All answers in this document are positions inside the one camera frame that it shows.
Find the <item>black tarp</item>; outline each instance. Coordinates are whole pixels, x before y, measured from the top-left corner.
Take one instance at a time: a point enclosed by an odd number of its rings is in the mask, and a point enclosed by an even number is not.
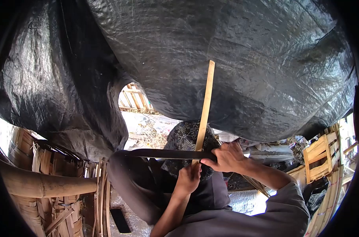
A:
[[[248,140],[306,138],[353,105],[354,61],[319,1],[32,1],[0,60],[0,116],[89,159],[121,149],[121,88]]]

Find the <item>hand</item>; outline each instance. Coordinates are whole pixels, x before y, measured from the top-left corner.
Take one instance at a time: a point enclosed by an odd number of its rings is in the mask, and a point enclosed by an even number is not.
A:
[[[180,169],[172,197],[179,199],[190,197],[190,194],[198,187],[201,171],[201,164],[196,164],[193,168],[189,164]]]
[[[251,161],[251,159],[243,155],[239,143],[235,141],[223,143],[219,148],[213,149],[211,152],[216,155],[218,162],[205,158],[201,160],[201,163],[210,166],[215,171],[243,174],[244,168]]]

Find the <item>left hand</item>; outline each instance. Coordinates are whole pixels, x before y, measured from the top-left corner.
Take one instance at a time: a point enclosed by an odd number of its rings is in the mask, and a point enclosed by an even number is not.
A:
[[[189,164],[180,169],[172,197],[185,199],[190,196],[198,187],[201,171],[201,164],[196,164],[193,168]]]

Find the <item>person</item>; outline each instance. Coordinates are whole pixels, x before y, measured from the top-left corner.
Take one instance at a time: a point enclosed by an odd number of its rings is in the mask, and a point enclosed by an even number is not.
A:
[[[158,189],[147,163],[123,151],[109,159],[108,176],[135,214],[154,225],[151,237],[304,236],[310,215],[294,178],[245,157],[237,142],[212,152],[217,162],[200,162],[213,168],[213,175],[200,181],[201,164],[182,168],[170,198]],[[222,172],[250,176],[277,194],[267,200],[262,214],[234,212]]]

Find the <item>smartphone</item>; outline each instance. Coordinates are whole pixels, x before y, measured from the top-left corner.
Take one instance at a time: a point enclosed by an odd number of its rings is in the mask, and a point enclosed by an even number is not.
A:
[[[123,212],[120,208],[110,209],[113,220],[115,221],[116,227],[118,228],[120,234],[131,233],[127,225],[127,221],[124,218]]]

